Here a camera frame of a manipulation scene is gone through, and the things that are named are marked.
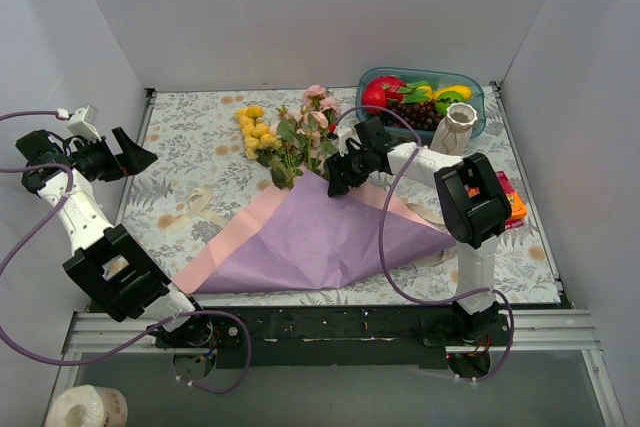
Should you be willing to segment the pink rose stem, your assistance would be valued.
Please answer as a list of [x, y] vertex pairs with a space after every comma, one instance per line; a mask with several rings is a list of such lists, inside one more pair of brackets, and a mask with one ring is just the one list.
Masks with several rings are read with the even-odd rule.
[[296, 117], [294, 145], [304, 166], [320, 176], [325, 162], [337, 152], [332, 140], [341, 104], [320, 85], [312, 85], [303, 94], [303, 105]]
[[290, 111], [286, 106], [281, 106], [277, 109], [277, 113], [279, 120], [275, 133], [280, 138], [282, 147], [270, 165], [271, 178], [276, 187], [290, 189], [299, 176], [309, 171], [302, 160], [296, 156], [297, 149], [294, 145], [295, 120], [299, 111]]

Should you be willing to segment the purple and pink wrapping paper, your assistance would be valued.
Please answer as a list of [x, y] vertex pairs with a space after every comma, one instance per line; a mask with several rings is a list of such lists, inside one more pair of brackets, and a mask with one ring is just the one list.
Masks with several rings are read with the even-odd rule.
[[428, 223], [367, 205], [350, 194], [331, 198], [328, 183], [307, 172], [260, 230], [213, 272], [188, 270], [217, 233], [172, 278], [185, 293], [252, 293], [338, 289], [452, 248]]

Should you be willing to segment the cream printed ribbon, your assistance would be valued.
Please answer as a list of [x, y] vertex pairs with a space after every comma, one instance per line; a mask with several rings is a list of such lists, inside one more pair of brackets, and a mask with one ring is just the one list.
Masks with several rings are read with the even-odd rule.
[[[355, 190], [355, 194], [350, 194], [357, 200], [376, 207], [382, 208], [382, 203], [386, 192], [370, 183], [365, 183], [363, 187]], [[289, 196], [288, 190], [281, 190], [275, 186], [269, 186], [266, 190], [251, 201], [249, 206], [242, 209], [238, 214], [227, 220], [209, 208], [213, 200], [214, 191], [210, 187], [198, 187], [191, 193], [189, 208], [182, 212], [182, 216], [177, 218], [166, 228], [167, 235], [187, 227], [192, 221], [203, 218], [215, 226], [221, 227], [219, 234], [222, 240], [211, 240], [212, 245], [204, 249], [204, 254], [198, 254], [197, 258], [211, 260], [193, 260], [191, 264], [198, 267], [187, 267], [189, 270], [213, 272], [241, 245], [255, 235], [266, 221], [273, 215], [280, 204]], [[393, 196], [390, 202], [390, 211], [394, 214], [405, 217], [416, 222], [428, 223], [431, 226], [444, 226], [444, 220], [440, 214], [430, 210], [418, 203], [403, 202]]]

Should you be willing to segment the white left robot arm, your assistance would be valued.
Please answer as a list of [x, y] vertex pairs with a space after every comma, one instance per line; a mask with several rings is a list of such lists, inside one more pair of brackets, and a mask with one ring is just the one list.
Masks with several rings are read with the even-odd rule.
[[164, 324], [158, 335], [171, 344], [205, 345], [213, 333], [211, 320], [199, 312], [121, 225], [112, 225], [95, 200], [92, 183], [111, 182], [143, 172], [157, 157], [113, 131], [121, 151], [113, 154], [105, 138], [71, 139], [72, 152], [56, 144], [45, 130], [16, 142], [30, 172], [22, 177], [31, 193], [58, 207], [71, 243], [63, 268], [70, 279], [116, 321], [147, 316]]

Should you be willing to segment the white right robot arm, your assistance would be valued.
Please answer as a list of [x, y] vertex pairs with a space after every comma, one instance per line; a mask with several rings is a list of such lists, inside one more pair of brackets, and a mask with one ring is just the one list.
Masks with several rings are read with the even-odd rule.
[[434, 152], [419, 141], [391, 138], [382, 122], [370, 118], [352, 128], [332, 125], [329, 141], [337, 152], [326, 159], [328, 195], [343, 196], [374, 172], [406, 177], [433, 188], [448, 233], [456, 241], [458, 283], [452, 330], [464, 344], [475, 344], [497, 320], [495, 256], [511, 206], [488, 158]]

